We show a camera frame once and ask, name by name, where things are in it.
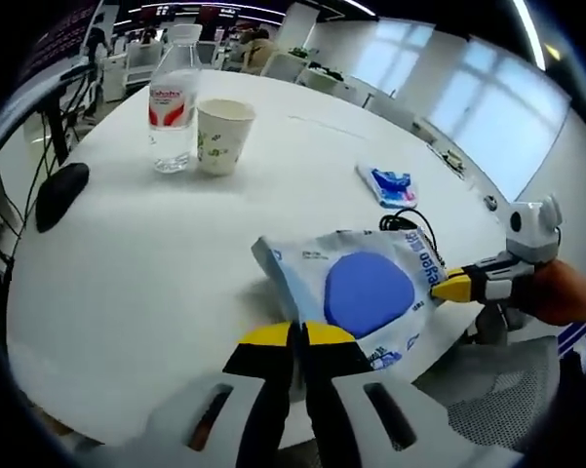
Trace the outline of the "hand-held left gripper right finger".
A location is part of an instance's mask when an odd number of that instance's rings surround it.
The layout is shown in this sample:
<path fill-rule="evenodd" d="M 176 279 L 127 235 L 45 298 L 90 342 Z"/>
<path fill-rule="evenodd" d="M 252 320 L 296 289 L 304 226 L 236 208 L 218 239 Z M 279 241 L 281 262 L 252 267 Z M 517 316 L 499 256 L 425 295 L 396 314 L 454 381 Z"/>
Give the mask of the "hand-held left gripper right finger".
<path fill-rule="evenodd" d="M 306 407 L 326 467 L 463 467 L 473 449 L 446 410 L 389 370 L 373 370 L 355 338 L 300 325 Z"/>

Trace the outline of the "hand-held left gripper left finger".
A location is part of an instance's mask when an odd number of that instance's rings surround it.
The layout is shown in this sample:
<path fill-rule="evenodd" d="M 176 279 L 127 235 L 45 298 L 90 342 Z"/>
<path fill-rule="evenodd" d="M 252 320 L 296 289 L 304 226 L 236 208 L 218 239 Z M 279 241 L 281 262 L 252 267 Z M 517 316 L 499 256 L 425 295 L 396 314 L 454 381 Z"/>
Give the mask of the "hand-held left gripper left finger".
<path fill-rule="evenodd" d="M 290 411 L 292 324 L 247 333 L 222 371 L 189 383 L 146 425 L 156 467 L 270 467 Z"/>

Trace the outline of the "person's right hand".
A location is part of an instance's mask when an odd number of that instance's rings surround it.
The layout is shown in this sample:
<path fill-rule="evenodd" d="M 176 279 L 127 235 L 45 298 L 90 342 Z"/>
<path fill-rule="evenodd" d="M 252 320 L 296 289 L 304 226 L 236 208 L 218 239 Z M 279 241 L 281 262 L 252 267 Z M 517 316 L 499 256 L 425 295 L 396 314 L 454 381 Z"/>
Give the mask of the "person's right hand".
<path fill-rule="evenodd" d="M 586 323 L 586 275 L 558 259 L 537 269 L 513 305 L 551 326 Z"/>

